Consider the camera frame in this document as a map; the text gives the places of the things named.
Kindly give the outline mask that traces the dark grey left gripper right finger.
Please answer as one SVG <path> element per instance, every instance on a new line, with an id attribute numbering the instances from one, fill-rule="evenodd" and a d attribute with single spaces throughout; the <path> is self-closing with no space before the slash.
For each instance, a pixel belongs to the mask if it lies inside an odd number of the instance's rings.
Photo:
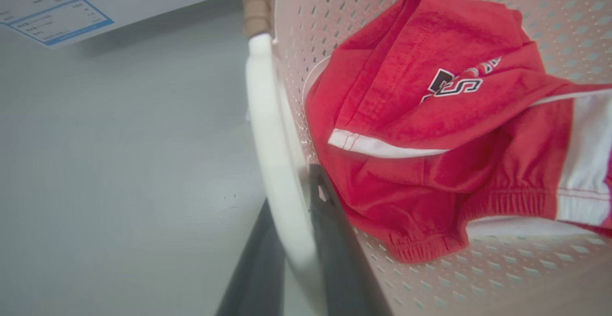
<path id="1" fill-rule="evenodd" d="M 329 316 L 391 316 L 354 228 L 321 165 L 308 171 L 311 219 Z"/>

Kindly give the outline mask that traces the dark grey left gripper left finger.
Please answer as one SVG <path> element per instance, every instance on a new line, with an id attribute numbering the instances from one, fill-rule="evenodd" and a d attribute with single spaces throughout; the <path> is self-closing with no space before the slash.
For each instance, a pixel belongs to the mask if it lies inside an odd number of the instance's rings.
<path id="1" fill-rule="evenodd" d="M 282 316 L 285 253 L 265 201 L 217 308 L 217 316 Z"/>

